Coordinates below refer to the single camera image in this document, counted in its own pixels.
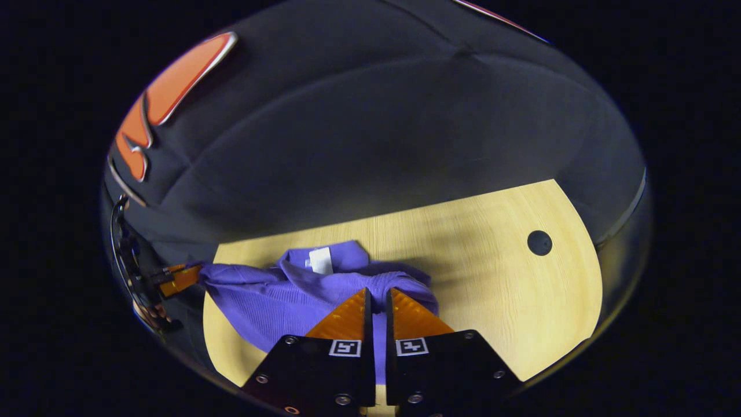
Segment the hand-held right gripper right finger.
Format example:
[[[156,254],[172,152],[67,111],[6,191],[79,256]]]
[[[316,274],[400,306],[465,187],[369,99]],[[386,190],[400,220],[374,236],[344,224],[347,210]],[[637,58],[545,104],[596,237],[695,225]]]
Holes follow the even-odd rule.
[[[398,288],[386,315],[386,402],[397,416],[491,416],[524,390],[477,330],[453,330]]]

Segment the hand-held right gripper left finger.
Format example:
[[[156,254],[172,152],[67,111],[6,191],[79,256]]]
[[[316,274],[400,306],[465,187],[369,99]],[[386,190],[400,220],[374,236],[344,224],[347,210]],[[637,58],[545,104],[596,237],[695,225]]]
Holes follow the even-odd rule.
[[[283,416],[365,416],[376,404],[372,296],[367,288],[304,335],[287,334],[241,387]]]

